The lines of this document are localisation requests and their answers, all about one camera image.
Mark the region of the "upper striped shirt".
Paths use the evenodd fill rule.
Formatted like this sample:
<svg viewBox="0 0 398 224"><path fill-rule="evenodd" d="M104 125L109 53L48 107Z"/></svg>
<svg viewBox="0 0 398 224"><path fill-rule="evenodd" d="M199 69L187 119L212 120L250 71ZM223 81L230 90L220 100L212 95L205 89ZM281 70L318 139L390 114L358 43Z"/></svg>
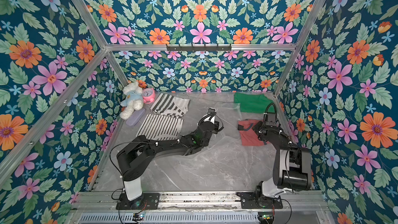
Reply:
<svg viewBox="0 0 398 224"><path fill-rule="evenodd" d="M150 110L159 115L181 118L188 112L190 100L160 93Z"/></svg>

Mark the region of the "striped shirt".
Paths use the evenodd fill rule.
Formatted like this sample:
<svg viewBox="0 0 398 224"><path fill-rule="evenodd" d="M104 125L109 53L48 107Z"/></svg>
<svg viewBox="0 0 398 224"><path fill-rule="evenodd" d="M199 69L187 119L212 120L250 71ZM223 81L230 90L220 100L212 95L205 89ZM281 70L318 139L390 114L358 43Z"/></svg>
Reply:
<svg viewBox="0 0 398 224"><path fill-rule="evenodd" d="M177 139L183 126L183 119L149 114L138 130L137 136L144 135L148 140L167 141Z"/></svg>
<svg viewBox="0 0 398 224"><path fill-rule="evenodd" d="M190 100L160 93L150 110L159 115L181 118L188 112Z"/></svg>

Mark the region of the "red tank top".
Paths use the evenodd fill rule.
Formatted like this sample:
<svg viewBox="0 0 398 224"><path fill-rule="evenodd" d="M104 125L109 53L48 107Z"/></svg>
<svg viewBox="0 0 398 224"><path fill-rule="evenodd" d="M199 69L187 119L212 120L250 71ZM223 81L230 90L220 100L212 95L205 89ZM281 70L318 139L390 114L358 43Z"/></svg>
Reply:
<svg viewBox="0 0 398 224"><path fill-rule="evenodd" d="M237 129L240 134L241 143L243 146L264 146L269 142L259 140L253 127L258 124L260 120L242 120L238 122Z"/></svg>

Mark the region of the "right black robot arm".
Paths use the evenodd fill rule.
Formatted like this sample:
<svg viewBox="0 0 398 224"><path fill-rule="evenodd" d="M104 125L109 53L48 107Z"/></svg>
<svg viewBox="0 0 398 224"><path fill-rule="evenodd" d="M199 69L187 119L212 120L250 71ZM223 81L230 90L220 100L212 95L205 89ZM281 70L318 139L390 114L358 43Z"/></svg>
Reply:
<svg viewBox="0 0 398 224"><path fill-rule="evenodd" d="M258 139L271 144L275 150L273 176L260 183L260 195L277 198L278 195L308 191L312 186L311 152L295 144L281 128L275 113L265 113L263 120L253 128Z"/></svg>

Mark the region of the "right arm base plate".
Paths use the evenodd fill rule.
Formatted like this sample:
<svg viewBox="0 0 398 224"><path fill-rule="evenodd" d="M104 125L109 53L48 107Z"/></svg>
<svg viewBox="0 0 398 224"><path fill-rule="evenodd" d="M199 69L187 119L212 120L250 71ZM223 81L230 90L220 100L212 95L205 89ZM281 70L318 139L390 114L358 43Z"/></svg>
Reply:
<svg viewBox="0 0 398 224"><path fill-rule="evenodd" d="M280 198L265 197L255 192L237 192L242 209L282 209Z"/></svg>

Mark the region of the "lower striped shirt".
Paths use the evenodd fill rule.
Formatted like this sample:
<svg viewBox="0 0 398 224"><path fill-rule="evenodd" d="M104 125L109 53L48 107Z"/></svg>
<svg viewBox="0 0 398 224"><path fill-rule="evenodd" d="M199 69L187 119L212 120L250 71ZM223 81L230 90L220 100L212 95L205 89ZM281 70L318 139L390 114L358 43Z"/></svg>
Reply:
<svg viewBox="0 0 398 224"><path fill-rule="evenodd" d="M183 126L183 119L149 114L138 130L137 136L144 135L148 140L167 141L177 139Z"/></svg>

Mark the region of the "lilac pouch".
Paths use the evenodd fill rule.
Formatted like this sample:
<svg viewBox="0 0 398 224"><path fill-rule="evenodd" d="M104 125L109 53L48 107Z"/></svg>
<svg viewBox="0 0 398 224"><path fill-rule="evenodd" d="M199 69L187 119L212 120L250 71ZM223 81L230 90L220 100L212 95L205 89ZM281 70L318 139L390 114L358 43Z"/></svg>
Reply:
<svg viewBox="0 0 398 224"><path fill-rule="evenodd" d="M126 120L126 124L131 127L135 126L143 117L145 112L145 108L134 111L133 114Z"/></svg>

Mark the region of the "green tank top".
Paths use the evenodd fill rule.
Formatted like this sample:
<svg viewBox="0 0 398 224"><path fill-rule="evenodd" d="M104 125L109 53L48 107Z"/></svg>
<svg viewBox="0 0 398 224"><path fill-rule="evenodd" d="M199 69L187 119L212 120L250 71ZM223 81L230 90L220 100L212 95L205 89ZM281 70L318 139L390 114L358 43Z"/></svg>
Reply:
<svg viewBox="0 0 398 224"><path fill-rule="evenodd" d="M244 113L275 113L273 101L264 94L235 93L234 102L240 105L240 111Z"/></svg>

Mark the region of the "clear plastic vacuum bag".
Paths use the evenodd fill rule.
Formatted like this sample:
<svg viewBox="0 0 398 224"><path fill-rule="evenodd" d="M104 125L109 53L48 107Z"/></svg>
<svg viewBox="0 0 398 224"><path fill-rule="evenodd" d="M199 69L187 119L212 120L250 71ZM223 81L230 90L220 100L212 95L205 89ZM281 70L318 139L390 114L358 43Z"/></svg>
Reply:
<svg viewBox="0 0 398 224"><path fill-rule="evenodd" d="M210 143L211 137L223 130L223 123L216 110L209 108L199 120L197 128L189 134L170 141L153 141L148 145L147 160L167 156L190 156L200 152Z"/></svg>

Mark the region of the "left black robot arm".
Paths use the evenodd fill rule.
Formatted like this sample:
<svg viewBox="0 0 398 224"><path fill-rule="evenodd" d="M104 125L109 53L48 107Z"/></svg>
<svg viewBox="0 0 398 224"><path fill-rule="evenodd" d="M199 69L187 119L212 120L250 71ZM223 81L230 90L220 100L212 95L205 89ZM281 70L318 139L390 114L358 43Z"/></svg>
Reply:
<svg viewBox="0 0 398 224"><path fill-rule="evenodd" d="M168 156L190 156L200 152L209 145L211 137L224 129L217 112L209 108L197 129L174 140L149 140L140 135L117 153L117 163L122 176L124 194L129 202L143 199L141 176L152 160Z"/></svg>

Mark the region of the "aluminium front rail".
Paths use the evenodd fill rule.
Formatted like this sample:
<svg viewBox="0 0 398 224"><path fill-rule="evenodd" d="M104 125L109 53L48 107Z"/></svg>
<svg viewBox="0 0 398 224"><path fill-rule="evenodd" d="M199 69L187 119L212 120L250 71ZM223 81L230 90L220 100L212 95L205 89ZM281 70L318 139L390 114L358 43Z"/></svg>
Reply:
<svg viewBox="0 0 398 224"><path fill-rule="evenodd" d="M263 209L242 209L237 191L147 191L144 193L159 193L160 202L154 211L260 211ZM78 195L72 203L72 209L80 210L117 210L116 206L122 193L111 191L84 192ZM277 198L282 199L282 209L292 209L294 212L316 212L329 210L327 202L320 191L301 191L282 193Z"/></svg>

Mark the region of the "white teddy bear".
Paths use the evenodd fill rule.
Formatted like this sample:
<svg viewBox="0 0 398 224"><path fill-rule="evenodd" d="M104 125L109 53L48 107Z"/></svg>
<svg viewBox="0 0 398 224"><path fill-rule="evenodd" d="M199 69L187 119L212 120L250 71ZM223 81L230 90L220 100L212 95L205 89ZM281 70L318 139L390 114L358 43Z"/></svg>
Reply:
<svg viewBox="0 0 398 224"><path fill-rule="evenodd" d="M138 81L135 81L125 86L122 92L125 95L125 99L120 103L124 107L120 117L123 120L128 120L135 111L144 107L143 89L139 86Z"/></svg>

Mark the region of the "black wall hook rail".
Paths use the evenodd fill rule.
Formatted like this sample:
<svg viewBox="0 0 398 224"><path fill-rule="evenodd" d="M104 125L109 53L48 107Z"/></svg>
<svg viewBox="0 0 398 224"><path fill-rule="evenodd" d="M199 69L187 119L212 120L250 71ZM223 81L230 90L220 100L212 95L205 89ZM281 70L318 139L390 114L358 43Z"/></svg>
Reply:
<svg viewBox="0 0 398 224"><path fill-rule="evenodd" d="M167 51L186 51L186 52L196 52L196 51L208 51L208 52L218 52L218 51L231 51L232 45L226 44L203 44L203 45L166 45Z"/></svg>

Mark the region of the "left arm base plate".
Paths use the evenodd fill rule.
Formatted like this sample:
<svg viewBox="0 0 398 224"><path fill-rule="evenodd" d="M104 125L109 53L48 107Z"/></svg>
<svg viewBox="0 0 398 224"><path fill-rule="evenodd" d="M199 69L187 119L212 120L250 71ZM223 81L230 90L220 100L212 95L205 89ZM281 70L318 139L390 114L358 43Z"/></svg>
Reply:
<svg viewBox="0 0 398 224"><path fill-rule="evenodd" d="M128 200L126 193L122 193L117 203L117 210L154 210L158 208L160 202L159 193L143 193L135 200Z"/></svg>

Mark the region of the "pink alarm clock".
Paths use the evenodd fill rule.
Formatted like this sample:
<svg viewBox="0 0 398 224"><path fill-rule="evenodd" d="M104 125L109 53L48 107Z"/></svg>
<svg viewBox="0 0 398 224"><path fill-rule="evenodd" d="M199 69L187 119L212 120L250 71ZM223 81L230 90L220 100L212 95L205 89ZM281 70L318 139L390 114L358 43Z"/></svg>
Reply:
<svg viewBox="0 0 398 224"><path fill-rule="evenodd" d="M153 88L144 89L142 97L145 104L153 103L155 101L155 90Z"/></svg>

